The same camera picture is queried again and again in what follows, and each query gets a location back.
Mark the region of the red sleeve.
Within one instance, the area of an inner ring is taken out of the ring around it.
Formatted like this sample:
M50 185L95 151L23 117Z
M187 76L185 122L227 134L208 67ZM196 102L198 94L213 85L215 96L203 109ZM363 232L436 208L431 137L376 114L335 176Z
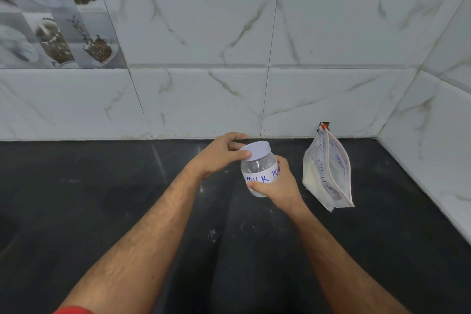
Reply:
M76 305L65 306L57 309L52 314L94 314L92 311Z

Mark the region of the person's right forearm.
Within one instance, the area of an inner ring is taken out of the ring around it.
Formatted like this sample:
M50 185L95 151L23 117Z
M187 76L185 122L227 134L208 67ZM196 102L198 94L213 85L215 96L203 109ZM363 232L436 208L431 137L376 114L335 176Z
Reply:
M410 314L335 240L303 202L287 211L333 314Z

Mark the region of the clear plastic jar white label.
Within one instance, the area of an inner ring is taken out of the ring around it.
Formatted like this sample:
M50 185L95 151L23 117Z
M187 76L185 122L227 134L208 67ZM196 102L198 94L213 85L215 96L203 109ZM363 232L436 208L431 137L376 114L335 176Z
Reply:
M241 172L244 181L273 183L277 180L280 167L272 152L256 160L241 161Z

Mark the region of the person's left hand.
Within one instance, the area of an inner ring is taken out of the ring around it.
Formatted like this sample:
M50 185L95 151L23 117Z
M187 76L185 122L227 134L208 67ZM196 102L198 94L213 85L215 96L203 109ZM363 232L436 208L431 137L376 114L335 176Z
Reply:
M185 175L191 179L202 180L225 168L229 165L225 162L225 155L229 151L227 143L238 142L247 139L247 137L245 133L228 132L215 138L185 166Z

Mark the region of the person's left forearm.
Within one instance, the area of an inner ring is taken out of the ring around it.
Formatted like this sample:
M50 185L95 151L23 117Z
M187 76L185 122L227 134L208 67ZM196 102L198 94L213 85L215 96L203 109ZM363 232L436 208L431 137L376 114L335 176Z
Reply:
M145 215L78 281L59 308L150 314L185 231L201 180L184 169Z

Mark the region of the clear zip bag white powder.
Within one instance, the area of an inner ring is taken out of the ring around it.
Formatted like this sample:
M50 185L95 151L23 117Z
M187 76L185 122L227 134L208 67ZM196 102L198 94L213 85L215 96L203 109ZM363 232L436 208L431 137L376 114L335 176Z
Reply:
M350 159L326 123L304 153L302 184L329 212L354 207Z

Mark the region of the white plastic jar lid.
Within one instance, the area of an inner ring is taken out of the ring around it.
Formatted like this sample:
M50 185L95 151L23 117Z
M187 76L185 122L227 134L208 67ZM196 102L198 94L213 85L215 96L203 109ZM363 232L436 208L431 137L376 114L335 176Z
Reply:
M244 145L240 151L250 152L250 157L242 160L244 162L258 161L272 153L267 141L258 141Z

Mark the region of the person's right hand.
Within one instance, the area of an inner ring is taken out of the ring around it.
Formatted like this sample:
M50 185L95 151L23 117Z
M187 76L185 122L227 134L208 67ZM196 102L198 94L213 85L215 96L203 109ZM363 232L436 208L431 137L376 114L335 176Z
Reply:
M301 216L308 213L309 208L304 203L300 194L295 177L292 175L288 162L284 157L275 155L280 167L280 173L274 181L274 193L263 194L290 218Z

